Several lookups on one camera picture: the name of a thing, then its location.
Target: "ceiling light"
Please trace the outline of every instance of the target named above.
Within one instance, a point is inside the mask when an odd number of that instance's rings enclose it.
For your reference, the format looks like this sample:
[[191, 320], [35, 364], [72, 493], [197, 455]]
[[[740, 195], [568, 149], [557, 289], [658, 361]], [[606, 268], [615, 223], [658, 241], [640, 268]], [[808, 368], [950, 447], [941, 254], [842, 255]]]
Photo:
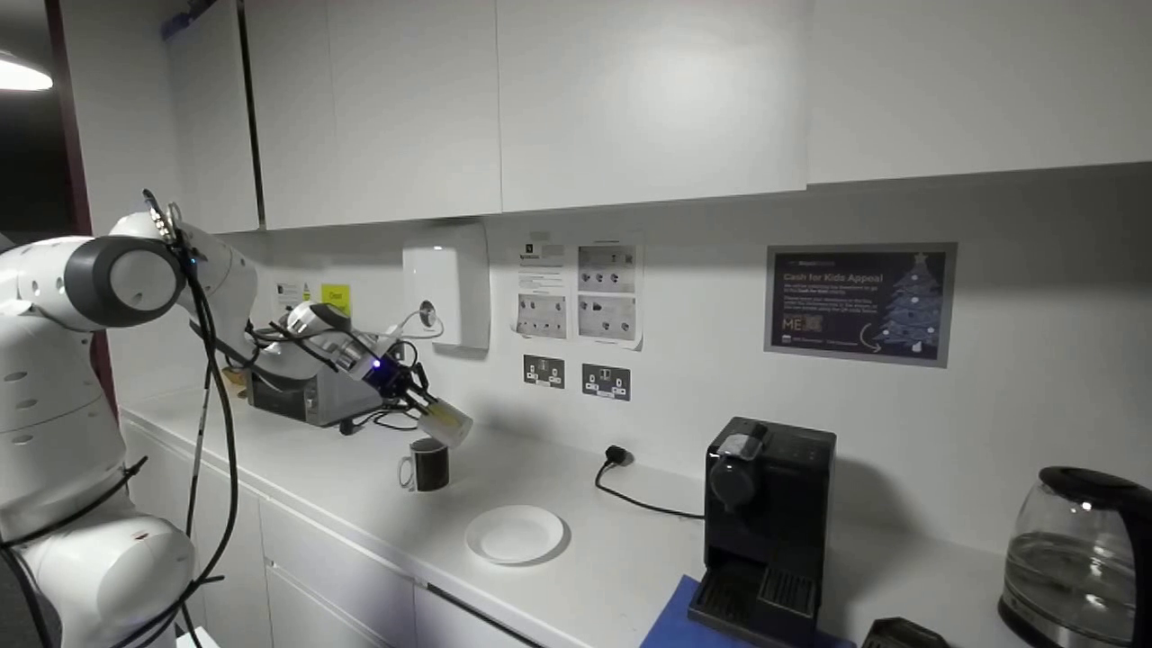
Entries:
[[11, 95], [44, 95], [44, 92], [51, 92], [51, 76], [0, 55], [0, 95], [9, 95], [9, 92]]

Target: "wall poster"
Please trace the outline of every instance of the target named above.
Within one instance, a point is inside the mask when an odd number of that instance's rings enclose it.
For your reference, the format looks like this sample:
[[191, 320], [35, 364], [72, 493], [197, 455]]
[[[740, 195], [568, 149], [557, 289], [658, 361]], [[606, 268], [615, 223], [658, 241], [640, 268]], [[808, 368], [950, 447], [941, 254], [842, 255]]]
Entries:
[[766, 254], [766, 349], [944, 364], [959, 245]]

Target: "plug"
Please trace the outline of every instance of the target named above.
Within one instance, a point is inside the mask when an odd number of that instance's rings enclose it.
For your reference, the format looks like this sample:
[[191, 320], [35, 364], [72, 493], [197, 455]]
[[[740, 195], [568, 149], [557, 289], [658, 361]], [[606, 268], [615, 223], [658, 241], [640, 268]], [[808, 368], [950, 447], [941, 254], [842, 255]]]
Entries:
[[629, 455], [629, 452], [623, 452], [623, 447], [610, 447], [610, 452], [606, 452], [606, 461], [610, 461], [610, 465], [629, 465], [629, 461], [635, 461], [635, 455]]
[[434, 329], [436, 307], [425, 301], [420, 304], [420, 325]]

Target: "glass kettle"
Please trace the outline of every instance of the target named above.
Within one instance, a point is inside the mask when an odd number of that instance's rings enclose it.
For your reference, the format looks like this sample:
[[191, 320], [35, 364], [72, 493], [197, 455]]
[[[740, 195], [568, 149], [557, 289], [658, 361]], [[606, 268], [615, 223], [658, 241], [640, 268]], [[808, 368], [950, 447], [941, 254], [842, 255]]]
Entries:
[[1001, 621], [1038, 648], [1152, 648], [1152, 489], [1043, 470], [1010, 543]]

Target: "yellow label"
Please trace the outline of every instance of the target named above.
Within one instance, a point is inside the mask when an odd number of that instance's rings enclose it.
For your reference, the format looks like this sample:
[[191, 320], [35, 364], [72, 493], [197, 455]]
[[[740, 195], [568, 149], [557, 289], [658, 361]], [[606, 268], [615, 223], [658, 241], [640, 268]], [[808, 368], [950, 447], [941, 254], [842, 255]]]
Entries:
[[327, 304], [342, 317], [354, 317], [354, 289], [350, 284], [320, 284], [320, 304]]

